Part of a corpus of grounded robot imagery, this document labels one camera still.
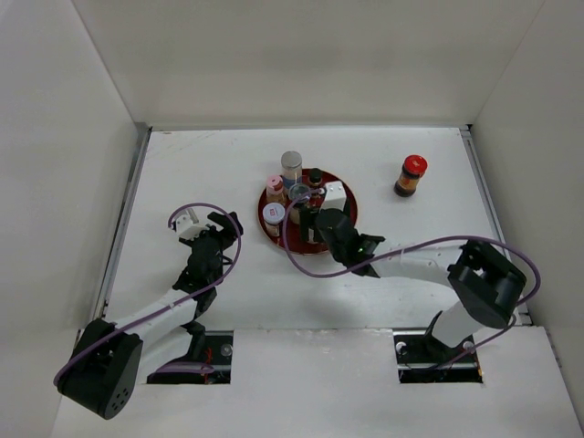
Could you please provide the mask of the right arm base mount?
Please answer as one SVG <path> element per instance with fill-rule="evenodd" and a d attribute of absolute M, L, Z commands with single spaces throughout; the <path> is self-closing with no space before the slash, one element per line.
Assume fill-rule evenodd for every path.
<path fill-rule="evenodd" d="M 420 330 L 395 331 L 393 343 L 402 384 L 482 383 L 474 338 L 447 347 Z"/>

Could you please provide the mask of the small black cap pepper bottle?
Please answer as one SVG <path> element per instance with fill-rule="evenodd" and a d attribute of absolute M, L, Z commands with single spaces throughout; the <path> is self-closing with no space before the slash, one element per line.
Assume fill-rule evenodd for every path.
<path fill-rule="evenodd" d="M 319 198 L 323 186 L 323 173 L 319 168 L 312 168 L 308 173 L 308 186 L 310 187 L 311 197 Z"/>

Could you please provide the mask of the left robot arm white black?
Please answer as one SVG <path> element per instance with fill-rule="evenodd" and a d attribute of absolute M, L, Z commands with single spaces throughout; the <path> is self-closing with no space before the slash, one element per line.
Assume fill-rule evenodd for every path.
<path fill-rule="evenodd" d="M 211 205 L 199 225 L 195 203 L 175 211 L 167 225 L 190 254 L 176 282 L 157 301 L 116 321 L 97 318 L 84 328 L 69 361 L 53 380 L 57 391 L 109 420 L 127 405 L 136 384 L 159 371 L 173 371 L 175 358 L 192 364 L 204 340 L 189 327 L 213 303 L 217 287 L 234 269 L 244 229 L 237 214 Z"/>

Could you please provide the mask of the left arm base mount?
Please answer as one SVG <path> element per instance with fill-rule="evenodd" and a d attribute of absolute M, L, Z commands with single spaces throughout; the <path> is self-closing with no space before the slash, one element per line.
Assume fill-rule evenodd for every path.
<path fill-rule="evenodd" d="M 151 374 L 147 384 L 222 385 L 231 383 L 234 356 L 233 331 L 207 331 L 199 334 L 188 352 L 172 360 L 168 371 Z"/>

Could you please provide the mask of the white lid red label jar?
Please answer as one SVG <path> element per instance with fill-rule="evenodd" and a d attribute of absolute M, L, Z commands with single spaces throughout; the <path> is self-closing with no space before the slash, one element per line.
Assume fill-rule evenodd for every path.
<path fill-rule="evenodd" d="M 281 203 L 267 203 L 262 210 L 266 232 L 277 238 L 281 235 L 281 227 L 286 214 L 286 208 Z"/>

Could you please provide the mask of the pink lid spice shaker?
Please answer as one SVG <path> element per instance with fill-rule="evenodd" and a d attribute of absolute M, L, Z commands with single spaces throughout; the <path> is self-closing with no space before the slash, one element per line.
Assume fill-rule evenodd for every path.
<path fill-rule="evenodd" d="M 287 205 L 285 186 L 280 175 L 271 175 L 266 180 L 266 202 Z"/>

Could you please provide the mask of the grey lid white powder jar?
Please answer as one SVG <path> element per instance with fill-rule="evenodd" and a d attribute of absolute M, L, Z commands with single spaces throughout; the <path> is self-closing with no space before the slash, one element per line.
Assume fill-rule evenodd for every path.
<path fill-rule="evenodd" d="M 288 190 L 288 200 L 293 204 L 289 219 L 293 224 L 300 225 L 300 212 L 310 200 L 310 187 L 304 183 L 296 183 Z"/>

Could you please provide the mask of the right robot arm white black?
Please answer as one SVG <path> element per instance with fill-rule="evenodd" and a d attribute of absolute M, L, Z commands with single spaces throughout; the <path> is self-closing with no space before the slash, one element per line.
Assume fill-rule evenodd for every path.
<path fill-rule="evenodd" d="M 527 282 L 494 241 L 465 237 L 460 255 L 449 264 L 434 244 L 389 248 L 384 237 L 359 233 L 338 209 L 317 213 L 312 226 L 333 259 L 352 274 L 409 278 L 452 289 L 458 301 L 439 312 L 424 333 L 423 350 L 432 360 L 446 360 L 480 329 L 507 329 Z"/>

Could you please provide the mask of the blue label silver lid jar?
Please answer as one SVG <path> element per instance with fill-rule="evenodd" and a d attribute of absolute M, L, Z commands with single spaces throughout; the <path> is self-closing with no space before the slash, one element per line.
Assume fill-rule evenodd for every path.
<path fill-rule="evenodd" d="M 281 159 L 282 179 L 286 189 L 302 182 L 302 157 L 297 151 L 286 151 Z"/>

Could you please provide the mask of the red lid dark sauce jar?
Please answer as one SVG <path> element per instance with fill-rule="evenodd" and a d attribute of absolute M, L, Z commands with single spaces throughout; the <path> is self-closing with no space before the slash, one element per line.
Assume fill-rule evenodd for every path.
<path fill-rule="evenodd" d="M 421 178 L 428 169 L 428 162 L 418 154 L 407 156 L 401 166 L 401 174 L 394 184 L 394 192 L 401 197 L 415 194 Z"/>

